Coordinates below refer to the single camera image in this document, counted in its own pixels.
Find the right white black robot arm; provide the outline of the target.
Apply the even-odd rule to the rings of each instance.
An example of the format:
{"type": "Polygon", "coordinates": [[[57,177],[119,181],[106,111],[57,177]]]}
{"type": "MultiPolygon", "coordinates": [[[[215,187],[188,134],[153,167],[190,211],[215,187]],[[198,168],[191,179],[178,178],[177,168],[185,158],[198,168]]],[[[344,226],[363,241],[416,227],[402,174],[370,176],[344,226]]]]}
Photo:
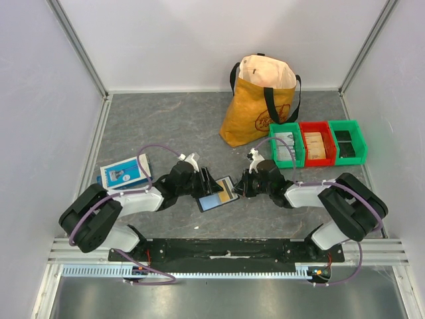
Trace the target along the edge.
{"type": "Polygon", "coordinates": [[[328,254],[328,249],[344,241],[362,241],[380,229],[388,207],[354,175],[343,173],[337,179],[320,182],[292,182],[286,179],[270,159],[255,169],[245,169],[234,192],[243,197],[266,194],[278,207],[324,208],[331,221],[319,226],[304,245],[305,256],[314,262],[328,254]]]}

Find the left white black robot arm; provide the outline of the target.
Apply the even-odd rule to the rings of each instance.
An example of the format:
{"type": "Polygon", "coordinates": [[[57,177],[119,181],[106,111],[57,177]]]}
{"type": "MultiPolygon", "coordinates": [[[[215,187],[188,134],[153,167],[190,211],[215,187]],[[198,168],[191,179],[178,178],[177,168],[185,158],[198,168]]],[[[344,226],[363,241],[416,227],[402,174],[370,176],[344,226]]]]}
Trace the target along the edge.
{"type": "Polygon", "coordinates": [[[96,183],[90,185],[60,216],[58,224],[68,235],[69,244],[83,253],[105,245],[121,248],[130,260],[139,261],[145,256],[146,245],[131,227],[116,225],[120,217],[162,211],[176,204],[179,197],[200,199],[223,190],[206,167],[195,171],[191,163],[179,161],[150,189],[108,191],[96,183]]]}

